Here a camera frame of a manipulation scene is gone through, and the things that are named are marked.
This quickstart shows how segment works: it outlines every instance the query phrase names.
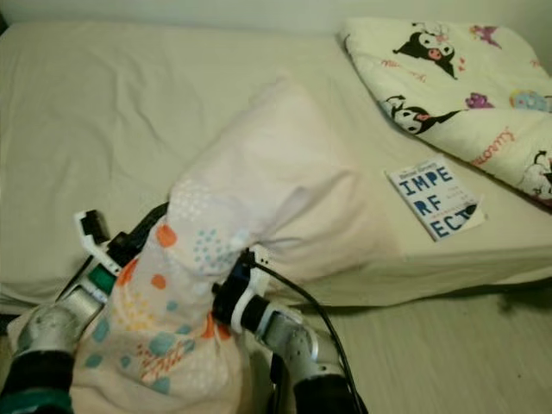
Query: green part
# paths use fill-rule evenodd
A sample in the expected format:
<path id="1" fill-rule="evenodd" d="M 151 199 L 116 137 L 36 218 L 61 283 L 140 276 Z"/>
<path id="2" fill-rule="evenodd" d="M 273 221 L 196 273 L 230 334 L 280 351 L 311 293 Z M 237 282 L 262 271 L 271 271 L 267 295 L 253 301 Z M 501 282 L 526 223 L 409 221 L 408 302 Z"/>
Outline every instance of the green part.
<path id="1" fill-rule="evenodd" d="M 23 391 L 0 399 L 0 414 L 25 414 L 40 407 L 55 406 L 67 414 L 74 414 L 71 397 L 61 390 Z"/>
<path id="2" fill-rule="evenodd" d="M 111 294 L 115 285 L 116 277 L 113 276 L 105 267 L 96 266 L 88 275 L 88 279 L 107 295 Z"/>

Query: cartoon print blanket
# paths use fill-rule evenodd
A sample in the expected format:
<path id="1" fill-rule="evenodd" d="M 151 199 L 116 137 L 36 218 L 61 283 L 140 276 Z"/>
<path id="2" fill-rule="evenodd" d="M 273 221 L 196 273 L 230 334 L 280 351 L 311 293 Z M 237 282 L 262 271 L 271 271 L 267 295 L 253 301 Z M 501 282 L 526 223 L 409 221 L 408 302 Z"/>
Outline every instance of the cartoon print blanket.
<path id="1" fill-rule="evenodd" d="M 552 207 L 552 79 L 519 35 L 358 18 L 342 40 L 400 128 Z"/>
<path id="2" fill-rule="evenodd" d="M 210 316 L 213 284 L 257 243 L 296 282 L 394 252 L 383 216 L 308 93 L 288 78 L 269 85 L 178 179 L 166 216 L 121 271 L 79 345 L 75 411 L 246 410 L 247 358 Z M 12 341 L 22 323 L 10 325 Z"/>

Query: mattress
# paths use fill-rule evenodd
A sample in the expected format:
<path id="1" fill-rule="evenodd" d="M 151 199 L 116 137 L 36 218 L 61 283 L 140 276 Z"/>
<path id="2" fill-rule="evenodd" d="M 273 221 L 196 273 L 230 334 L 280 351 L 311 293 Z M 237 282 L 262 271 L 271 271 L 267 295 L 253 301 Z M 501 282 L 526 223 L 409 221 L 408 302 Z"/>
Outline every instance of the mattress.
<path id="1" fill-rule="evenodd" d="M 552 276 L 550 214 L 454 159 L 488 218 L 431 240 L 384 171 L 436 150 L 386 120 L 332 36 L 21 23 L 0 39 L 0 311 L 52 299 L 80 266 L 74 212 L 98 209 L 112 233 L 131 230 L 282 72 L 309 90 L 377 177 L 372 194 L 398 244 L 393 257 L 359 257 L 358 267 L 310 283 L 321 302 L 396 304 Z M 297 301 L 286 290 L 277 295 Z"/>

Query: robotic hand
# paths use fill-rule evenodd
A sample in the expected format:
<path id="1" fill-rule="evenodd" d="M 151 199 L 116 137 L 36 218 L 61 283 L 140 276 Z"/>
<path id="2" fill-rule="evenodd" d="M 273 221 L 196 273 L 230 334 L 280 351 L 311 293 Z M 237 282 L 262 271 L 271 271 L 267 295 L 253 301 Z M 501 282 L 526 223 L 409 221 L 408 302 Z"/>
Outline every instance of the robotic hand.
<path id="1" fill-rule="evenodd" d="M 149 230 L 166 214 L 167 205 L 153 209 L 128 235 L 119 233 L 107 249 L 102 245 L 109 237 L 98 213 L 75 216 L 91 257 L 55 303 L 39 306 L 29 317 L 0 394 L 0 414 L 73 414 L 69 388 L 78 341 L 107 302 L 117 274 L 140 253 Z M 92 257 L 99 264 L 81 277 Z M 367 413 L 332 338 L 309 327 L 299 313 L 262 297 L 268 284 L 265 272 L 270 272 L 267 264 L 262 248 L 246 250 L 226 282 L 214 286 L 213 316 L 237 333 L 254 333 L 274 353 L 271 376 L 276 390 L 283 391 L 279 379 L 288 373 L 298 414 Z"/>

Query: blue dot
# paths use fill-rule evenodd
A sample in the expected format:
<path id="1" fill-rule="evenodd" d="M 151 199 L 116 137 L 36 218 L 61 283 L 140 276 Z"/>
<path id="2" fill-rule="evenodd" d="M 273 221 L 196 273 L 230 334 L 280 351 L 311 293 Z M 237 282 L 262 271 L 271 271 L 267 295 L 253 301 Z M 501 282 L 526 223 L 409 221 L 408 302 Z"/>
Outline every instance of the blue dot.
<path id="1" fill-rule="evenodd" d="M 171 389 L 171 379 L 168 377 L 161 377 L 157 379 L 150 388 L 161 394 L 168 394 Z"/>
<path id="2" fill-rule="evenodd" d="M 190 325 L 182 325 L 179 330 L 176 331 L 177 334 L 188 335 L 191 332 Z"/>
<path id="3" fill-rule="evenodd" d="M 165 356 L 175 342 L 173 334 L 161 332 L 149 343 L 149 350 L 154 356 Z"/>
<path id="4" fill-rule="evenodd" d="M 122 366 L 123 368 L 128 367 L 128 366 L 130 365 L 130 362 L 131 362 L 131 360 L 130 360 L 130 357 L 129 357 L 129 356 L 123 356 L 123 357 L 121 358 L 121 366 Z"/>
<path id="5" fill-rule="evenodd" d="M 94 338 L 94 341 L 96 342 L 103 342 L 109 333 L 110 323 L 107 322 L 107 319 L 103 317 L 102 320 L 100 320 L 100 322 L 97 324 L 96 329 L 94 329 L 92 338 Z"/>
<path id="6" fill-rule="evenodd" d="M 188 339 L 184 342 L 184 352 L 187 354 L 194 350 L 196 347 L 196 342 L 193 339 Z"/>
<path id="7" fill-rule="evenodd" d="M 169 300 L 167 303 L 166 303 L 166 309 L 168 311 L 175 311 L 176 308 L 179 307 L 179 304 L 177 304 L 175 301 L 173 300 Z"/>
<path id="8" fill-rule="evenodd" d="M 102 355 L 92 354 L 86 358 L 85 366 L 87 368 L 96 368 L 102 363 L 103 360 L 104 358 Z"/>

